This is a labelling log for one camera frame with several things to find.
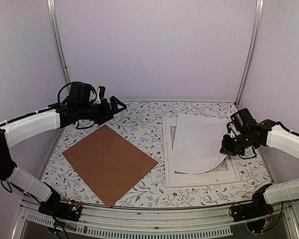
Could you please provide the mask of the dark red blue photo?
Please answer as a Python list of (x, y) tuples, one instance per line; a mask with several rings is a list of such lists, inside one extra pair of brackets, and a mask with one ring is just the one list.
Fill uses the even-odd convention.
[(187, 174), (208, 172), (226, 158), (220, 153), (227, 119), (179, 114), (170, 159), (171, 170)]

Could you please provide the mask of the brown cardboard backing board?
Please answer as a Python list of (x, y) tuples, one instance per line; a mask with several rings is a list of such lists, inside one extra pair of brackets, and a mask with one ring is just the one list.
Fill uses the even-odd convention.
[(157, 165), (157, 161), (106, 125), (64, 151), (63, 155), (108, 208)]

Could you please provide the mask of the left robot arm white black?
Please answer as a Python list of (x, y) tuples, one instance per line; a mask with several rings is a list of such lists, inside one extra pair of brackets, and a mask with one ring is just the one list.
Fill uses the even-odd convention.
[(81, 120), (101, 126), (127, 109), (126, 104), (114, 96), (106, 99), (104, 86), (95, 88), (83, 82), (70, 82), (64, 87), (70, 90), (63, 100), (58, 95), (56, 103), (41, 110), (0, 122), (0, 182), (8, 184), (8, 192), (12, 191), (11, 186), (15, 186), (40, 203), (45, 203), (46, 210), (53, 216), (64, 212), (60, 195), (18, 167), (11, 158), (10, 149), (41, 133), (71, 124), (78, 125)]

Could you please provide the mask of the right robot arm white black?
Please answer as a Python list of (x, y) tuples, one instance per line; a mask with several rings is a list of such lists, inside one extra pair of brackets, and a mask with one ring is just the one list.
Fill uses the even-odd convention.
[[(234, 123), (238, 135), (230, 133), (223, 136), (220, 153), (242, 158), (245, 149), (253, 150), (265, 146), (280, 150), (299, 160), (299, 134), (288, 130), (281, 122), (266, 119), (260, 123), (254, 120), (248, 123)], [(266, 185), (253, 194), (248, 205), (248, 213), (258, 217), (267, 209), (267, 205), (279, 202), (299, 200), (299, 178), (284, 183)]]

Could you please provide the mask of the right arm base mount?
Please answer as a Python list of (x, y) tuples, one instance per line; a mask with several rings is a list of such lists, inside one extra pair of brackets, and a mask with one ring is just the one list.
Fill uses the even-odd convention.
[(272, 184), (267, 184), (253, 193), (251, 202), (246, 204), (232, 204), (228, 210), (228, 214), (233, 218), (234, 222), (251, 220), (257, 217), (265, 217), (259, 221), (246, 223), (248, 231), (255, 235), (263, 234), (264, 232), (272, 230), (282, 217), (284, 209), (283, 202), (281, 202), (280, 213), (277, 220), (272, 223), (274, 207), (273, 205), (268, 204), (264, 197), (265, 190), (271, 185)]

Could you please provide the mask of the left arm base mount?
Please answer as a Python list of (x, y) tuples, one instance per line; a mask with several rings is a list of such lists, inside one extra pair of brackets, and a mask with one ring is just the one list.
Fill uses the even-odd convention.
[(75, 200), (62, 202), (60, 194), (51, 186), (48, 187), (52, 194), (46, 202), (40, 202), (38, 211), (42, 214), (49, 215), (57, 219), (78, 222), (82, 212), (81, 203)]

